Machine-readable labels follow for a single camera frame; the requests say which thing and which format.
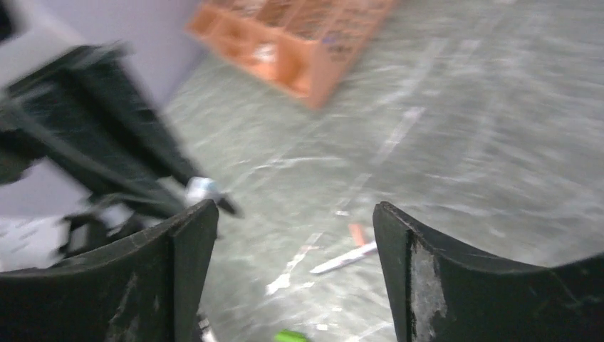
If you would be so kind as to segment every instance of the debris on floor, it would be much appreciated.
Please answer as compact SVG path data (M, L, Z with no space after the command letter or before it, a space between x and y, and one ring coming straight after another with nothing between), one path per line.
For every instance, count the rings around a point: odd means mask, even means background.
M275 342L310 342L302 333L282 330L275 336Z
M375 241L370 243L366 242L367 238L365 236L365 229L361 224L349 224L348 229L350 230L350 233L352 234L355 244L358 246L358 248L322 263L311 270L312 274L324 274L329 271L342 268L362 260L378 250L378 246Z

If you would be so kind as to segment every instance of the orange crate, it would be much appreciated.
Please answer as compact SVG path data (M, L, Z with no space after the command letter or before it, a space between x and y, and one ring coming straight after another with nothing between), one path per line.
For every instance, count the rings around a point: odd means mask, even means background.
M320 108L396 0L211 0L186 31L223 59Z

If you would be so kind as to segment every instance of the green object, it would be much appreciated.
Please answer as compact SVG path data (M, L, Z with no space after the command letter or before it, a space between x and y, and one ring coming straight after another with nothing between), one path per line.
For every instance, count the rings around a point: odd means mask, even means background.
M295 331L282 330L275 336L275 342L309 342L302 333Z

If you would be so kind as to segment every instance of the concrete floor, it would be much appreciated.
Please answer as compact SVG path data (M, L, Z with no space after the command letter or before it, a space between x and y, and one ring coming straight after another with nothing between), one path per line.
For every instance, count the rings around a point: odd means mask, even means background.
M204 61L167 119L247 215L221 218L204 290L219 340L394 341L377 256L308 273L381 200L531 264L602 251L603 16L599 0L407 1L318 113Z

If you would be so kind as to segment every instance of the white wall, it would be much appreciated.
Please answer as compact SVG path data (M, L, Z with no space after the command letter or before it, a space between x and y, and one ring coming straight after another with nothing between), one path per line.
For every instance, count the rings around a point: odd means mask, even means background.
M91 43L132 43L134 74L165 105L203 56L184 25L200 0L38 0Z

